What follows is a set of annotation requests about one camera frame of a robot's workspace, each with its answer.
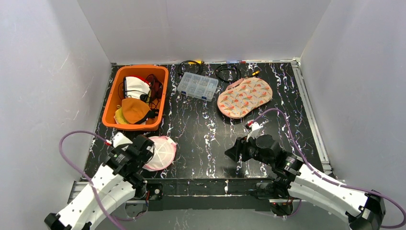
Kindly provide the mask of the white mesh laundry bag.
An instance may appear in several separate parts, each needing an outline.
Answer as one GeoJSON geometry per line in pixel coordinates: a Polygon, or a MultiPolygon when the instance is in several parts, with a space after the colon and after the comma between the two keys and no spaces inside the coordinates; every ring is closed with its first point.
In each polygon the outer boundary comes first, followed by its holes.
{"type": "Polygon", "coordinates": [[[149,137],[154,142],[154,147],[150,151],[153,157],[143,166],[143,169],[150,172],[161,171],[169,167],[176,156],[176,143],[167,136],[149,137]]]}

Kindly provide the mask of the orange bra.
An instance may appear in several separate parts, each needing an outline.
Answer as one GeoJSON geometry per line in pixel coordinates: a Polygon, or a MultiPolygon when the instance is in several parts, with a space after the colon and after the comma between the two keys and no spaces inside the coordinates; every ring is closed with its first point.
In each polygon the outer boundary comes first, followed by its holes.
{"type": "Polygon", "coordinates": [[[125,119],[132,125],[143,125],[159,114],[158,109],[151,109],[147,103],[137,98],[123,99],[121,108],[125,119]]]}

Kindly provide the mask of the floral pink fabric pouch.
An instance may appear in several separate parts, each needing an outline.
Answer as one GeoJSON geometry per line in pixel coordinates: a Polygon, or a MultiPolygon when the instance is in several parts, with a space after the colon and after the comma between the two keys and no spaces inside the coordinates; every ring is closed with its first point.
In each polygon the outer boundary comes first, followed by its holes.
{"type": "Polygon", "coordinates": [[[227,86],[217,99],[220,112],[231,118],[241,119],[252,110],[268,103],[273,96],[270,85],[260,78],[239,79],[227,86]]]}

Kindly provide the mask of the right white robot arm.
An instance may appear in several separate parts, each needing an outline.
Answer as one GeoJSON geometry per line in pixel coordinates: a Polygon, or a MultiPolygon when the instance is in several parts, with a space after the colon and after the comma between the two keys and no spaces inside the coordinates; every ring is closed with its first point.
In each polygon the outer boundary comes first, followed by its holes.
{"type": "Polygon", "coordinates": [[[384,201],[373,192],[355,191],[318,171],[304,159],[285,151],[271,135],[237,138],[225,155],[234,161],[254,159],[271,167],[276,175],[270,183],[258,183],[257,198],[298,198],[308,201],[349,224],[352,230],[379,230],[386,214],[384,201]]]}

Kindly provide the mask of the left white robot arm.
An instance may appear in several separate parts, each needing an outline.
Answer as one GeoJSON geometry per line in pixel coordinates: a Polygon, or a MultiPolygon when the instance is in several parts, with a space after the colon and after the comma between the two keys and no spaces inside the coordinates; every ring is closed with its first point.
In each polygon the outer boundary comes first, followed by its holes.
{"type": "Polygon", "coordinates": [[[154,156],[154,142],[143,135],[129,140],[117,133],[105,143],[113,149],[93,177],[83,173],[87,185],[65,208],[45,217],[50,230],[91,230],[104,218],[122,230],[111,213],[137,192],[146,193],[147,181],[140,171],[154,156]]]}

